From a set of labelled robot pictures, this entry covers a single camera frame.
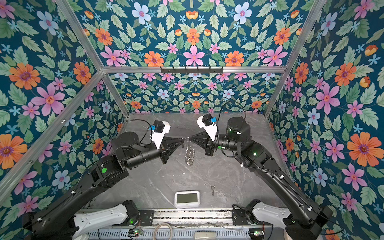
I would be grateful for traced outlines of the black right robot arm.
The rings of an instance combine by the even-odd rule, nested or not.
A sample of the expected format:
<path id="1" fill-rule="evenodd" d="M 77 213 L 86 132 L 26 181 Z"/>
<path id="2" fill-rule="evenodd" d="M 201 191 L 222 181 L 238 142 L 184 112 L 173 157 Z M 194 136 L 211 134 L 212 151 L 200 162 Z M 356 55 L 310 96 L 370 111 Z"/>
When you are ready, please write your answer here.
<path id="1" fill-rule="evenodd" d="M 210 157 L 217 150 L 231 151 L 243 168 L 261 178 L 285 204 L 278 208 L 254 199 L 244 209 L 239 209 L 241 218 L 250 224 L 265 222 L 284 229 L 287 240 L 321 239 L 323 226 L 330 220 L 332 210 L 311 200 L 293 183 L 272 154 L 252 138 L 245 118 L 229 119 L 225 134 L 219 134 L 218 122 L 210 114 L 200 116 L 197 124 L 204 131 L 189 139 Z"/>

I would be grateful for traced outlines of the steel key holder plate with rings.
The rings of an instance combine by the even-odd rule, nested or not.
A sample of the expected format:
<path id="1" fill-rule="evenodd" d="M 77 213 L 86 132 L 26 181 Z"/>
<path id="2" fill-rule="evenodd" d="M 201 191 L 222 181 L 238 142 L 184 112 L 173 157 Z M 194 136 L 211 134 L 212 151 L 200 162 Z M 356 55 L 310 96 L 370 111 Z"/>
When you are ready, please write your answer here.
<path id="1" fill-rule="evenodd" d="M 195 158 L 194 143 L 190 139 L 187 139 L 185 163 L 188 166 L 192 166 L 194 163 L 194 158 Z"/>

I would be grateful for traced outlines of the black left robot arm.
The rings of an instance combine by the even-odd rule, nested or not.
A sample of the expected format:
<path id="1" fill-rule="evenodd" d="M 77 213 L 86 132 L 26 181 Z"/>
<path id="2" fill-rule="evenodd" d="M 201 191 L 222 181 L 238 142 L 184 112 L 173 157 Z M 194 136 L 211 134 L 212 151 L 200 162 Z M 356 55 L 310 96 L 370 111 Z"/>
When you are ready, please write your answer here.
<path id="1" fill-rule="evenodd" d="M 22 217 L 23 228 L 30 231 L 27 240 L 74 240 L 84 231 L 76 213 L 92 199 L 129 176 L 129 170 L 151 160 L 166 164 L 170 155 L 183 144 L 180 138 L 164 137 L 160 146 L 141 145 L 134 132 L 120 134 L 112 140 L 113 153 L 94 163 L 79 182 L 45 210 Z"/>

